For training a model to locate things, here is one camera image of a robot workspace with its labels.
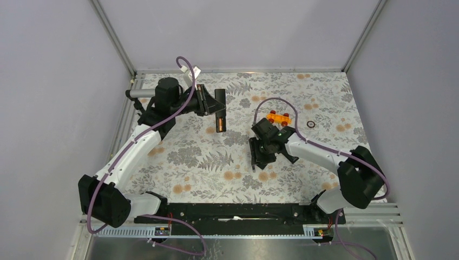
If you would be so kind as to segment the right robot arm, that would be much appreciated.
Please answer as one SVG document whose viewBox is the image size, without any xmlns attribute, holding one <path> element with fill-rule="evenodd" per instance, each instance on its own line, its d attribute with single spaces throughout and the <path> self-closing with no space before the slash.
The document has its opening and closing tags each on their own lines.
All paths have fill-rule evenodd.
<svg viewBox="0 0 459 260">
<path fill-rule="evenodd" d="M 325 190 L 312 199 L 310 215 L 317 223 L 326 222 L 338 209 L 351 206 L 367 208 L 385 184 L 381 168 L 363 146 L 340 151 L 301 136 L 293 127 L 279 129 L 268 119 L 261 119 L 251 130 L 255 134 L 249 139 L 253 168 L 263 170 L 268 164 L 276 162 L 281 154 L 292 164 L 305 159 L 338 177 L 337 187 Z"/>
</svg>

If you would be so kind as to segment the orange battery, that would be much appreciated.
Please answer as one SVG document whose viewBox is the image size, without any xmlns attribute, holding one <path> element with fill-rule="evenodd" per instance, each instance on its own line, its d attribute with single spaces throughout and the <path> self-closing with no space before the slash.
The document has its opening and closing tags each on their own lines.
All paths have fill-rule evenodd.
<svg viewBox="0 0 459 260">
<path fill-rule="evenodd" d="M 222 123 L 222 118 L 218 118 L 218 132 L 223 131 L 223 123 Z"/>
</svg>

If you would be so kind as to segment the black remote control back up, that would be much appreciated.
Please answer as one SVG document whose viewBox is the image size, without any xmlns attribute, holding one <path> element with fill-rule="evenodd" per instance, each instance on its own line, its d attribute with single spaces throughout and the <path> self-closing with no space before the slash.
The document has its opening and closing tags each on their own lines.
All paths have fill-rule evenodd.
<svg viewBox="0 0 459 260">
<path fill-rule="evenodd" d="M 215 130 L 217 133 L 226 131 L 226 91 L 224 89 L 216 89 L 214 91 L 215 99 L 223 105 L 223 108 L 215 114 Z"/>
</svg>

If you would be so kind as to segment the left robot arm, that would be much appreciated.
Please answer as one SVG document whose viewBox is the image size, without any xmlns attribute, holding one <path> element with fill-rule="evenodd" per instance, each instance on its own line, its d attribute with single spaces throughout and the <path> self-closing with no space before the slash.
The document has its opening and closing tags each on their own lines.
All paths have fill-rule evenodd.
<svg viewBox="0 0 459 260">
<path fill-rule="evenodd" d="M 127 219 L 147 215 L 156 223 L 168 215 L 167 199 L 154 192 L 132 194 L 125 187 L 141 157 L 155 148 L 176 124 L 176 117 L 194 113 L 215 115 L 216 131 L 226 131 L 226 91 L 209 93 L 203 84 L 189 84 L 184 89 L 176 78 L 159 79 L 154 89 L 126 91 L 133 101 L 139 120 L 133 133 L 113 158 L 94 176 L 83 175 L 78 182 L 81 209 L 90 221 L 95 218 L 104 226 L 120 227 Z"/>
</svg>

